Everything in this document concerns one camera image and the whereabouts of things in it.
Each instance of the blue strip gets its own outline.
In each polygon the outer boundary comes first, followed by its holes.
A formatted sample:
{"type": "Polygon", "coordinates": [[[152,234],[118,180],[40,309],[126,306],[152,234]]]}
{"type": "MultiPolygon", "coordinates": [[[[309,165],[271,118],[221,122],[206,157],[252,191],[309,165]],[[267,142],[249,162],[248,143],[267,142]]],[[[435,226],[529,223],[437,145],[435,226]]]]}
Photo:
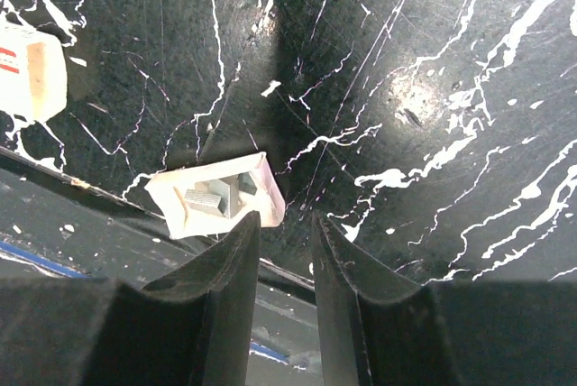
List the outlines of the blue strip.
{"type": "Polygon", "coordinates": [[[28,253],[20,248],[16,248],[11,244],[7,244],[6,242],[0,241],[0,250],[5,251],[6,253],[10,253],[16,257],[20,257],[28,262],[31,262],[47,271],[53,271],[54,273],[58,273],[62,276],[68,276],[69,278],[87,278],[86,275],[79,273],[77,271],[73,271],[68,267],[64,267],[57,262],[51,262],[50,260],[46,260],[45,258],[40,257],[39,255],[35,255],[33,253],[28,253]]]}
{"type": "Polygon", "coordinates": [[[272,359],[275,359],[281,363],[289,364],[289,358],[287,356],[285,356],[284,354],[280,354],[278,352],[275,352],[274,350],[270,350],[269,347],[265,347],[264,345],[257,344],[254,341],[251,341],[251,350],[254,350],[255,352],[266,354],[269,357],[271,357],[272,359]]]}

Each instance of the marble tabletop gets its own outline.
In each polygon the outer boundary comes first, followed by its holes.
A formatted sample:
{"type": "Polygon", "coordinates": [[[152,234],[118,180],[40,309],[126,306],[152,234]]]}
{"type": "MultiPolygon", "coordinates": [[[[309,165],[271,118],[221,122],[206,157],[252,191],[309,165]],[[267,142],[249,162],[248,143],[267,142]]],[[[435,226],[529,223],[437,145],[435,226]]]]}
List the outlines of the marble tabletop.
{"type": "Polygon", "coordinates": [[[67,108],[5,149],[157,213],[156,173],[266,151],[262,257],[312,212],[399,273],[577,276],[577,0],[0,0],[59,37],[67,108]]]}

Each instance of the printed label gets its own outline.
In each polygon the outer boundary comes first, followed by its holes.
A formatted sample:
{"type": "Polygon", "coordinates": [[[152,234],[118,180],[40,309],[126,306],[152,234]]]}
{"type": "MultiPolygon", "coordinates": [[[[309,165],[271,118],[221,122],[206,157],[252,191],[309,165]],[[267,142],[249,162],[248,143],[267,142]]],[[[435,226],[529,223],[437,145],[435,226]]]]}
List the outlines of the printed label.
{"type": "Polygon", "coordinates": [[[16,53],[0,46],[0,69],[20,73],[16,53]]]}

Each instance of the black marble surface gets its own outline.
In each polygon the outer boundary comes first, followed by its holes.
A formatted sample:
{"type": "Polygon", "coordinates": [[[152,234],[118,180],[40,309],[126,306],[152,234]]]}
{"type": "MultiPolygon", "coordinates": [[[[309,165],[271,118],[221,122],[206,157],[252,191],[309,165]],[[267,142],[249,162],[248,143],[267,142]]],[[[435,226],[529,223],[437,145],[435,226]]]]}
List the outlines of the black marble surface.
{"type": "Polygon", "coordinates": [[[0,3],[67,56],[63,113],[0,117],[29,160],[155,212],[157,171],[265,150],[262,255],[311,280],[313,209],[421,283],[577,271],[577,0],[0,3]]]}

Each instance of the red stripe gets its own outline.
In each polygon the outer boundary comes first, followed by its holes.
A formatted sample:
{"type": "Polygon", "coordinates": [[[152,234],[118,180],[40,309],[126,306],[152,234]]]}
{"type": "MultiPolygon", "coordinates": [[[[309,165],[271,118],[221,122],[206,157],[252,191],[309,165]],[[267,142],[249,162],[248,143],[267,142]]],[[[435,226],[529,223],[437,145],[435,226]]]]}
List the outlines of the red stripe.
{"type": "Polygon", "coordinates": [[[0,69],[8,70],[9,72],[13,73],[20,73],[19,69],[13,68],[12,66],[6,66],[5,64],[0,64],[0,69]]]}
{"type": "Polygon", "coordinates": [[[10,56],[10,57],[15,57],[15,56],[16,56],[16,53],[15,53],[15,52],[12,52],[12,51],[7,50],[6,48],[2,48],[2,47],[0,47],[0,54],[6,54],[6,55],[8,55],[8,56],[10,56]]]}

